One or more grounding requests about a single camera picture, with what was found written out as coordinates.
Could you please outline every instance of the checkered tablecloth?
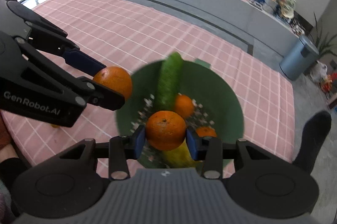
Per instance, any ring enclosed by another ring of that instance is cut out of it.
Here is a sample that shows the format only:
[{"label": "checkered tablecloth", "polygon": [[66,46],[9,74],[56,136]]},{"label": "checkered tablecloth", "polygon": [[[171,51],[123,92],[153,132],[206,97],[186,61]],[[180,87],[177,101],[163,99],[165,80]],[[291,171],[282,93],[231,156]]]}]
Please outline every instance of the checkered tablecloth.
[{"label": "checkered tablecloth", "polygon": [[[198,26],[125,0],[48,0],[34,11],[64,29],[83,52],[106,66],[121,66],[129,73],[174,50],[185,60],[199,58],[210,63],[240,101],[245,119],[244,137],[291,161],[292,85],[236,46]],[[45,55],[72,75],[85,75],[65,64],[61,57]],[[2,115],[14,141],[32,165],[83,138],[107,142],[118,135],[114,113],[92,105],[87,106],[72,128],[55,129],[48,123],[5,111]],[[128,161],[131,175],[142,168],[137,161]],[[107,177],[107,159],[99,160],[97,172]],[[230,163],[224,176],[233,172],[234,165]]]}]

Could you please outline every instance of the orange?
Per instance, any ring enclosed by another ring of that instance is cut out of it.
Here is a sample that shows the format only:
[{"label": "orange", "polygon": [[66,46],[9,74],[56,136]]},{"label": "orange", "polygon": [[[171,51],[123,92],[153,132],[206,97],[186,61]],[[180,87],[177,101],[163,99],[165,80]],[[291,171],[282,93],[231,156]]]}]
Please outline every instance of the orange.
[{"label": "orange", "polygon": [[132,94],[132,80],[128,72],[117,66],[110,66],[100,70],[93,80],[118,93],[121,93],[125,101]]},{"label": "orange", "polygon": [[174,103],[174,112],[180,115],[183,119],[187,119],[194,112],[194,105],[192,100],[186,95],[176,96]]},{"label": "orange", "polygon": [[158,111],[148,119],[145,132],[151,146],[161,151],[170,151],[184,142],[186,123],[177,113]]},{"label": "orange", "polygon": [[206,136],[217,137],[215,130],[207,126],[197,128],[196,133],[198,134],[199,137],[206,137]]}]

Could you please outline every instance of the tile floor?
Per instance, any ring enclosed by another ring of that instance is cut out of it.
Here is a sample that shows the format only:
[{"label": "tile floor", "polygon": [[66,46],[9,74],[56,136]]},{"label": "tile floor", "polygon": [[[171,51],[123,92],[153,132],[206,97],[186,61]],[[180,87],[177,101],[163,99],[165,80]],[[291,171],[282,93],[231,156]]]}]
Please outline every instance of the tile floor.
[{"label": "tile floor", "polygon": [[[26,0],[23,4],[28,8],[33,8],[44,1],[46,0]],[[202,14],[200,11],[192,10],[193,8],[191,7],[183,7],[181,3],[169,3],[171,0],[129,1],[153,7],[205,28],[245,51],[249,51],[249,46],[253,46],[252,55],[255,58],[282,73],[279,68],[282,56],[250,35],[240,33],[233,26],[225,22],[216,22],[216,19],[212,18],[210,14]],[[177,5],[180,5],[178,6],[179,9],[170,8],[170,6],[177,7]],[[302,128],[305,122],[319,110],[326,109],[326,98],[319,88],[304,75],[293,81],[292,85],[295,105],[295,157],[301,144]],[[320,196],[312,212],[312,216],[322,224],[331,224],[333,222],[337,208],[337,187],[335,187],[337,184],[337,114],[331,114],[331,132],[323,144],[312,172],[320,188]]]}]

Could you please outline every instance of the cucumber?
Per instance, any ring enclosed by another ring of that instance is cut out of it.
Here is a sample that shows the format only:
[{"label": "cucumber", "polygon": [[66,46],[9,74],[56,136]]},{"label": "cucumber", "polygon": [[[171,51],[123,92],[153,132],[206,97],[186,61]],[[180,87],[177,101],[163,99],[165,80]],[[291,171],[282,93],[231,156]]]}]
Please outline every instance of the cucumber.
[{"label": "cucumber", "polygon": [[180,76],[184,60],[178,52],[173,52],[163,61],[159,73],[154,106],[157,111],[174,110],[176,95],[180,88]]}]

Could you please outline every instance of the trash can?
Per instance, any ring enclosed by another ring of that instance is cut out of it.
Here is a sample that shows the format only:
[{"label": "trash can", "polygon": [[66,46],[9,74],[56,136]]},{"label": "trash can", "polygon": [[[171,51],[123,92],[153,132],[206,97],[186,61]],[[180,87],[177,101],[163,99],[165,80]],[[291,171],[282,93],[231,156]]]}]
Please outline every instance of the trash can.
[{"label": "trash can", "polygon": [[292,81],[296,80],[319,57],[319,52],[308,37],[298,38],[293,49],[280,62],[283,73]]}]

